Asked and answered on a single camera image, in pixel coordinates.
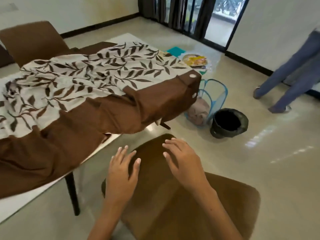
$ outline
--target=left hand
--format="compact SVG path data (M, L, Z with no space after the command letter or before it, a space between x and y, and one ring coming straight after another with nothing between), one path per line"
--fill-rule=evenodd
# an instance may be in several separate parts
M117 153L111 158L106 180L105 206L124 210L128 201L134 194L138 183L138 174L141 159L138 158L133 165L133 171L129 177L128 167L136 151L127 155L128 146L119 147Z

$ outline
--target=black bucket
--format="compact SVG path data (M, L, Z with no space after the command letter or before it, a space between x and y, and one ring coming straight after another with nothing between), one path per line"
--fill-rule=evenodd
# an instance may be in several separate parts
M232 108L223 108L213 116L210 133L213 137L235 137L246 132L249 120L240 111Z

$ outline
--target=leaf print fabric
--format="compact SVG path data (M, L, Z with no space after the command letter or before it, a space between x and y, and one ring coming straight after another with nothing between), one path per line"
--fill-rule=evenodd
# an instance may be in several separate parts
M178 58L147 44L127 42L92 55L34 60L4 79L0 95L0 139L44 129L87 98L122 96L192 70Z

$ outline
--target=glossy floor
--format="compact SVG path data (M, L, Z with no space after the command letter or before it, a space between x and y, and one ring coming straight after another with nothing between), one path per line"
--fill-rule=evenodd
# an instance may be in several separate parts
M261 100L252 98L254 88L267 77L221 55L186 36L143 18L67 39L70 47L83 47L123 33L167 50L174 46L209 53L213 64L205 78L215 78L229 89L224 107L235 108L249 118L246 133L214 139L208 129L197 129L184 116L168 122L171 134L183 138L202 159L207 172L249 184L261 194L261 207L251 239L308 239L320 236L320 103L303 95L288 114L271 114L267 108L286 91L279 85ZM0 69L0 77L16 70ZM123 135L76 170L81 214L73 215L62 180L0 225L1 240L86 239L102 203L100 184L110 157L119 146L137 147L158 135L162 127L149 126L134 135ZM131 239L121 228L115 239Z

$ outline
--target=right hand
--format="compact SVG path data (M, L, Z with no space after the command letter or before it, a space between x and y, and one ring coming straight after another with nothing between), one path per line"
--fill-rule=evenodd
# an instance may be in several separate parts
M186 190L196 193L204 187L210 187L202 168L200 157L185 141L172 138L171 140L166 140L162 146L169 149L176 157L178 166L174 164L169 153L163 153L172 174Z

